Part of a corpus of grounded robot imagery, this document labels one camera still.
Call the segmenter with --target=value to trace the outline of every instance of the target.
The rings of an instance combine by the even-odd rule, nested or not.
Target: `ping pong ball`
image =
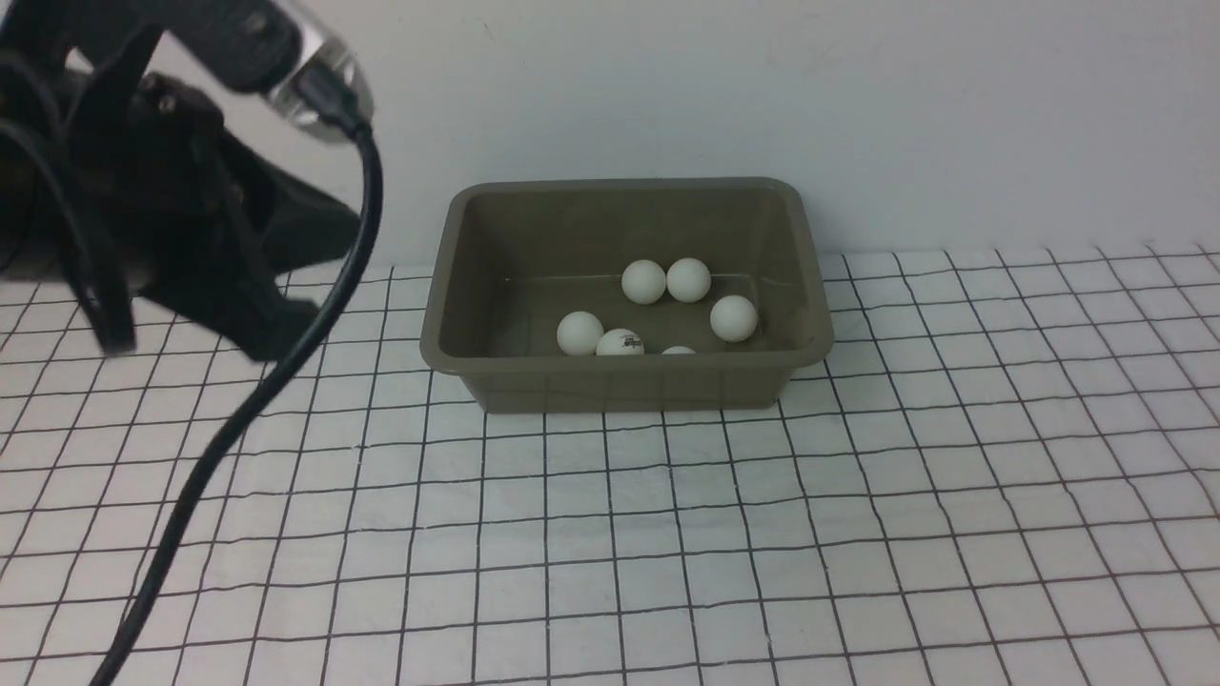
[[[741,343],[754,333],[759,312],[741,295],[727,295],[711,308],[711,330],[727,343]]]
[[[589,312],[572,312],[559,322],[555,341],[565,355],[592,355],[601,341],[601,322]]]
[[[598,341],[598,355],[643,355],[644,342],[626,328],[611,328]]]
[[[665,294],[665,270],[653,260],[636,260],[622,272],[622,292],[637,305],[651,305]]]
[[[708,265],[694,258],[683,258],[670,265],[665,275],[670,295],[682,303],[698,303],[711,289],[711,272]]]

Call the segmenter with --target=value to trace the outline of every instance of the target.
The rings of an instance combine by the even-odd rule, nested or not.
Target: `white wall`
[[[1218,0],[306,1],[379,103],[382,261],[431,262],[449,199],[508,179],[773,176],[825,250],[1192,239],[1220,218]],[[349,150],[257,101],[228,111],[359,198]]]

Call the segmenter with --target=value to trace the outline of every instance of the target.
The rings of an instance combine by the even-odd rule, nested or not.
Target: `white grid mat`
[[[371,273],[122,684],[1220,682],[1220,255],[822,269],[839,342],[778,406],[545,419],[427,371],[427,278]],[[264,371],[139,321],[101,361],[63,289],[0,284],[2,685],[88,681]]]

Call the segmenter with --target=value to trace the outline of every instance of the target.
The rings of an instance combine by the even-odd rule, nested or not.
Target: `olive green container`
[[[703,260],[711,292],[637,305],[620,276],[634,260]],[[730,344],[711,331],[719,298],[745,295],[759,327]],[[565,356],[575,310],[630,328],[644,355]],[[421,350],[488,413],[765,408],[793,371],[831,350],[826,293],[800,195],[767,178],[494,183],[450,206]],[[671,345],[695,355],[660,355]]]

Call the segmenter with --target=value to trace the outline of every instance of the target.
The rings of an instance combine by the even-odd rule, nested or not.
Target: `container rim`
[[[813,232],[800,193],[791,184],[770,177],[693,177],[693,178],[638,178],[638,179],[564,179],[564,181],[511,181],[471,186],[458,193],[449,204],[449,214],[437,250],[437,264],[451,262],[461,229],[466,205],[479,195],[495,193],[520,193],[545,187],[547,190],[662,190],[662,189],[716,189],[762,188],[776,192],[783,200],[788,216],[805,231],[795,231],[793,243],[803,265],[805,298],[815,309],[826,312],[828,337],[815,337],[809,344],[792,350],[725,352],[695,355],[625,355],[614,358],[459,358],[440,349],[440,316],[444,311],[449,283],[433,278],[423,312],[420,336],[420,353],[434,371],[453,376],[488,374],[562,374],[562,372],[632,372],[632,371],[697,371],[741,367],[792,367],[800,369],[821,361],[834,344],[826,293],[822,287],[821,269],[814,248]]]

